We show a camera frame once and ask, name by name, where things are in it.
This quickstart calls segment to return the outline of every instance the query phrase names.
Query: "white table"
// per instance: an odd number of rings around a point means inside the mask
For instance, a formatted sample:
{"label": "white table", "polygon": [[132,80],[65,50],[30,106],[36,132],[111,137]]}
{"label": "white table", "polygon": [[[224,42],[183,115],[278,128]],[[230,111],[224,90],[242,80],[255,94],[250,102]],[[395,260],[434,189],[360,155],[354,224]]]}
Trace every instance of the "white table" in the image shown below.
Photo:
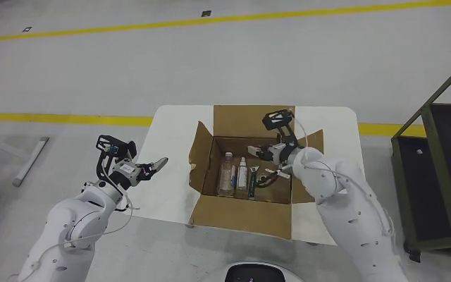
{"label": "white table", "polygon": [[[356,161],[364,171],[359,129],[353,110],[345,107],[297,106],[295,115],[307,134],[323,130],[324,153],[328,158]],[[169,162],[150,181],[142,182],[130,191],[133,206],[141,208],[133,215],[189,223],[199,199],[199,193],[188,184],[188,154],[197,121],[202,121],[212,133],[213,106],[162,106],[157,110],[137,162],[149,163],[161,157],[168,157]],[[295,134],[298,138],[304,134],[297,124]],[[315,203],[295,206],[292,206],[293,240],[336,245]]]}

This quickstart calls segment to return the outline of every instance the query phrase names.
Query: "small bottle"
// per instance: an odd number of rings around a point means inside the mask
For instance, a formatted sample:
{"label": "small bottle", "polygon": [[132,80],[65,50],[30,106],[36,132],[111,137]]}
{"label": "small bottle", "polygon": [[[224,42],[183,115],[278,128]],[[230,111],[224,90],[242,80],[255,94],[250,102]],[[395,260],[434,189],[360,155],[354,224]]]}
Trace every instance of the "small bottle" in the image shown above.
{"label": "small bottle", "polygon": [[233,154],[225,153],[225,158],[221,165],[221,177],[219,178],[219,195],[233,196],[233,183],[235,182],[235,166],[233,165]]}
{"label": "small bottle", "polygon": [[247,166],[246,159],[241,157],[240,166],[238,166],[238,190],[246,190],[247,187]]}

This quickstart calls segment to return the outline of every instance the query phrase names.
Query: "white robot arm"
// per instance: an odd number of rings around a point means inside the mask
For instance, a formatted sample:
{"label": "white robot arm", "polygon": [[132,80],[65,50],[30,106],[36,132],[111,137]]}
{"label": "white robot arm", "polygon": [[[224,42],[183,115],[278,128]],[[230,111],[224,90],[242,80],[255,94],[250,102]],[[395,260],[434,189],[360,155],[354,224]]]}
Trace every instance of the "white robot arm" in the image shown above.
{"label": "white robot arm", "polygon": [[279,171],[292,170],[302,181],[328,232],[351,257],[364,281],[407,281],[395,251],[393,223],[361,169],[300,146],[289,126],[292,117],[287,110],[267,114],[263,123],[268,130],[280,131],[281,142],[262,148],[249,146],[249,153],[279,165]]}
{"label": "white robot arm", "polygon": [[[125,210],[116,209],[123,197],[127,199],[126,209],[133,209],[126,190],[150,180],[168,161],[162,158],[156,163],[135,164],[132,162],[136,156],[135,143],[108,135],[99,137],[97,149],[101,150],[97,163],[99,180],[85,183],[82,194],[58,203],[49,212],[44,231],[18,276],[19,282],[85,281],[94,258],[95,242],[102,235],[124,227],[105,233],[110,215],[115,210]],[[113,160],[116,164],[109,175]]]}

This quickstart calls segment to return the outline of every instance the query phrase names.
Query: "cardboard box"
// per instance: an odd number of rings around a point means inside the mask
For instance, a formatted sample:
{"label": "cardboard box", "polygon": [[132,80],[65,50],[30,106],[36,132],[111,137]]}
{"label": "cardboard box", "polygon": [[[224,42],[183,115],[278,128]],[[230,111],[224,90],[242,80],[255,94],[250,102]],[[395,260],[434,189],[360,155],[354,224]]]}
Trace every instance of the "cardboard box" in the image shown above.
{"label": "cardboard box", "polygon": [[[201,195],[191,215],[198,226],[226,228],[236,231],[261,233],[291,239],[292,204],[314,202],[301,181],[293,178],[278,180],[267,188],[256,188],[255,199],[247,191],[235,189],[234,197],[217,195],[221,162],[226,152],[232,152],[238,167],[241,157],[248,168],[260,166],[257,177],[265,168],[276,169],[273,164],[261,161],[247,153],[247,145],[276,144],[276,130],[265,129],[265,114],[294,106],[214,106],[214,131],[211,134],[202,122],[190,150],[190,186]],[[299,140],[305,145],[304,138]],[[309,146],[323,152],[323,131],[309,135]]]}

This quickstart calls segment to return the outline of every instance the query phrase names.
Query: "yellow floor line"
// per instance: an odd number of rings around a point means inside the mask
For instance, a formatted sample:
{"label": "yellow floor line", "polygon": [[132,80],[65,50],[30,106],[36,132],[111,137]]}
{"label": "yellow floor line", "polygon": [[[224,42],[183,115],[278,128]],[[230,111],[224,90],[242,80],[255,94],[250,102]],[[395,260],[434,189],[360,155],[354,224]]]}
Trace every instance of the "yellow floor line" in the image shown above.
{"label": "yellow floor line", "polygon": [[69,123],[92,125],[146,126],[152,124],[150,116],[74,116],[55,114],[0,114],[0,121],[31,123]]}
{"label": "yellow floor line", "polygon": [[[393,136],[402,124],[359,123],[359,134],[368,136]],[[425,137],[426,131],[422,125],[411,125],[402,134],[404,136]]]}
{"label": "yellow floor line", "polygon": [[272,20],[276,18],[296,18],[296,17],[313,17],[313,16],[332,16],[351,13],[372,13],[380,11],[396,11],[410,8],[430,8],[438,6],[451,6],[451,0],[430,0],[430,1],[415,1],[407,3],[372,5],[372,6],[356,6],[356,7],[342,7],[342,8],[325,8],[308,11],[287,11],[277,13],[260,13],[254,15],[242,16],[223,16],[212,18],[196,18],[192,20],[176,20],[162,23],[143,23],[138,25],[117,25],[109,27],[90,27],[79,30],[60,30],[53,32],[36,32],[36,33],[21,33],[17,35],[3,35],[0,36],[0,41],[13,39],[27,39],[38,37],[60,37],[68,35],[81,35],[87,33],[103,33],[103,32],[117,32],[125,30],[143,30],[163,27],[183,27],[191,25],[210,25],[214,23],[229,23],[240,22],[248,20]]}
{"label": "yellow floor line", "polygon": [[[150,116],[75,116],[56,114],[0,114],[0,122],[23,123],[60,123],[84,125],[115,125],[115,126],[141,126],[149,127],[153,118]],[[402,125],[359,123],[360,135],[393,136]],[[410,126],[404,135],[425,137],[422,125]]]}

